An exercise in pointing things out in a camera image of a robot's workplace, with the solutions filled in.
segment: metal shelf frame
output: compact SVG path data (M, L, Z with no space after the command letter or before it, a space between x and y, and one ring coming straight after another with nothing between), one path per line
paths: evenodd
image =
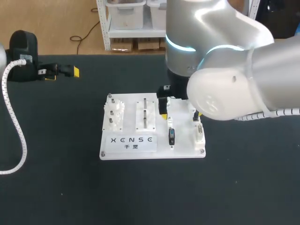
M96 0L100 25L102 30L103 42L105 50L111 49L110 38L161 38L165 37L165 30L154 30L152 28L151 16L149 13L144 15L144 28L139 30L116 30L111 25L112 18L106 13L106 0ZM261 0L250 0L251 7L249 17L256 19L257 11Z

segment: cable on floor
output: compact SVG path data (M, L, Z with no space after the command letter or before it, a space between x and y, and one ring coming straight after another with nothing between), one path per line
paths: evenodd
M98 9L97 9L97 8L92 8L90 11L91 11L92 13L97 13L97 12L98 12ZM90 35L90 33L92 32L92 30L93 30L99 23L100 23L100 21L97 22L97 23L90 29L90 31L88 32L88 34L87 34L84 38L82 38L81 36L78 36L78 35L74 35L74 36L71 36L71 37L70 37L70 41L78 41L78 42L79 42L79 43L78 43L78 46L77 46L77 52L76 52L76 55L78 55L78 52L79 52L79 46L80 46L81 42L82 42L84 39L86 39L86 38Z

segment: black table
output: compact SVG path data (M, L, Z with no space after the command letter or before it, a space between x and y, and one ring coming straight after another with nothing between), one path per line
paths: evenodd
M300 117L203 118L205 159L100 161L106 95L168 84L163 55L45 56L81 78L8 84L28 144L0 176L1 225L296 225ZM0 170L20 143L0 99Z

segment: white connector block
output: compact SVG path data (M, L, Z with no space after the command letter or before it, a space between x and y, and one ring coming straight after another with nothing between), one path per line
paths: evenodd
M124 102L115 99L111 94L109 94L104 106L105 119L103 121L103 130L122 131L124 109Z
M194 123L194 145L195 150L200 151L201 153L205 152L205 136L204 136L204 130L202 123L199 122L193 122Z
M172 116L169 116L168 119L167 119L167 124L168 124L168 130L170 128L173 128L173 118Z

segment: white plastic box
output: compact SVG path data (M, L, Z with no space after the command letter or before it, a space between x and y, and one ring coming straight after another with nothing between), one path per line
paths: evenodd
M143 28L143 13L146 0L107 0L106 6L112 16L112 25L117 30Z
M152 25L155 30L165 30L166 25L166 0L147 0L151 8Z

